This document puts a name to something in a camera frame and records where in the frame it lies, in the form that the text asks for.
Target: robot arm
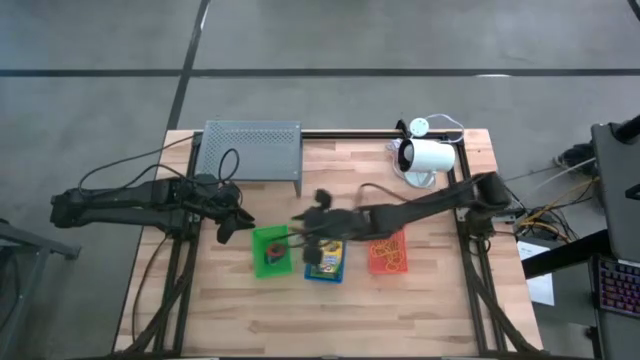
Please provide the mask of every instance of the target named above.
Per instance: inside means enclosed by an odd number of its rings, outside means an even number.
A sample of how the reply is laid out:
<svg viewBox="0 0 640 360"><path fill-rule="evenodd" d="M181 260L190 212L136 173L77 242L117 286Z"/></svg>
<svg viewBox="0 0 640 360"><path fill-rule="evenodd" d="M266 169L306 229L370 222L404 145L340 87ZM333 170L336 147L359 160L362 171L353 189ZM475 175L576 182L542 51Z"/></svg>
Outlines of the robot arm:
<svg viewBox="0 0 640 360"><path fill-rule="evenodd" d="M495 172L482 173L447 189L405 201L402 204L359 206L353 210L330 209L331 195L318 190L319 206L294 217L302 220L305 239L304 260L318 264L323 239L367 241L389 238L406 224L451 209L466 209L466 229L470 236L488 237L494 229L491 218L509 206L511 200Z"/></svg>
<svg viewBox="0 0 640 360"><path fill-rule="evenodd" d="M239 191L213 178L153 180L132 188L69 189L51 198L50 221L59 228L93 222L155 226L179 237L186 214L214 220L218 242L226 243L235 230L250 229L254 218L238 204Z"/></svg>

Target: concrete floor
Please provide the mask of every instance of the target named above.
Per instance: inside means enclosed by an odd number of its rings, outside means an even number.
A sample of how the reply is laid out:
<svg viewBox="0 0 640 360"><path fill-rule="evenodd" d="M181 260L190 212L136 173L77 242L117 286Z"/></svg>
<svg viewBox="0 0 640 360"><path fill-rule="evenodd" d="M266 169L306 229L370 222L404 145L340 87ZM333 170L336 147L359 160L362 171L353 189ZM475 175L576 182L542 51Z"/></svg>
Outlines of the concrete floor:
<svg viewBox="0 0 640 360"><path fill-rule="evenodd" d="M199 0L5 0L0 69L182 68ZM640 22L623 0L214 0L195 68L634 68ZM110 351L140 229L48 222L49 197L90 169L162 143L178 78L0 78L0 217L62 241L29 314L24 359ZM192 79L178 128L209 119L389 128L448 113L489 128L505 178L549 166L594 123L640 112L640 77ZM448 124L432 124L446 127ZM157 157L106 171L116 186ZM510 182L526 194L553 171ZM578 181L559 180L527 205ZM566 211L580 235L605 227L591 204ZM577 325L539 317L545 348L589 355Z"/></svg>

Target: green box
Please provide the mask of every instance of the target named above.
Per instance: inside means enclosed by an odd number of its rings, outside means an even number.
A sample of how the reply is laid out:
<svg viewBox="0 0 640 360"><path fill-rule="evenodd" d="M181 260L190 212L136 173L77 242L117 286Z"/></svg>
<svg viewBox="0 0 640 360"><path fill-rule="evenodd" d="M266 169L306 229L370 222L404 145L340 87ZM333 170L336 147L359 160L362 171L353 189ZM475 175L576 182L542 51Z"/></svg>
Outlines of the green box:
<svg viewBox="0 0 640 360"><path fill-rule="evenodd" d="M277 225L270 227L257 228L252 233L252 250L253 250L253 271L258 279L269 278L273 276L289 275L293 273L293 263L291 262L291 253L287 250L280 260L273 264L267 263L265 256L267 247L271 244L289 245L288 238L271 240L278 236L289 233L287 225Z"/></svg>

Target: rgb keyboard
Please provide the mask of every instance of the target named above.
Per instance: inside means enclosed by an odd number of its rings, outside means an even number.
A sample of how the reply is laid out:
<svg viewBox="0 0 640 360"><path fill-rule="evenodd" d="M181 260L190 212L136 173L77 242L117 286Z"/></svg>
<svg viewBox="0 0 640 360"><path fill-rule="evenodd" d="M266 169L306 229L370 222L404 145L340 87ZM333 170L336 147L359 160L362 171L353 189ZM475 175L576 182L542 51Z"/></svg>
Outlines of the rgb keyboard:
<svg viewBox="0 0 640 360"><path fill-rule="evenodd" d="M600 308L640 317L640 268L597 259Z"/></svg>

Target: red box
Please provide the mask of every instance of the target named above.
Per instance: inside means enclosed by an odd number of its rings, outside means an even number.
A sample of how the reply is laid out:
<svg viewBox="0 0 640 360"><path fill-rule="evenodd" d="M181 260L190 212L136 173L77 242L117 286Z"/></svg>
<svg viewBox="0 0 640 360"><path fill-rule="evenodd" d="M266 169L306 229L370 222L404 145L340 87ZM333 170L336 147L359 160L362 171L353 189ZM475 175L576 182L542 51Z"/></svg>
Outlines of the red box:
<svg viewBox="0 0 640 360"><path fill-rule="evenodd" d="M404 274L409 271L404 229L386 240L369 243L369 272L375 275Z"/></svg>

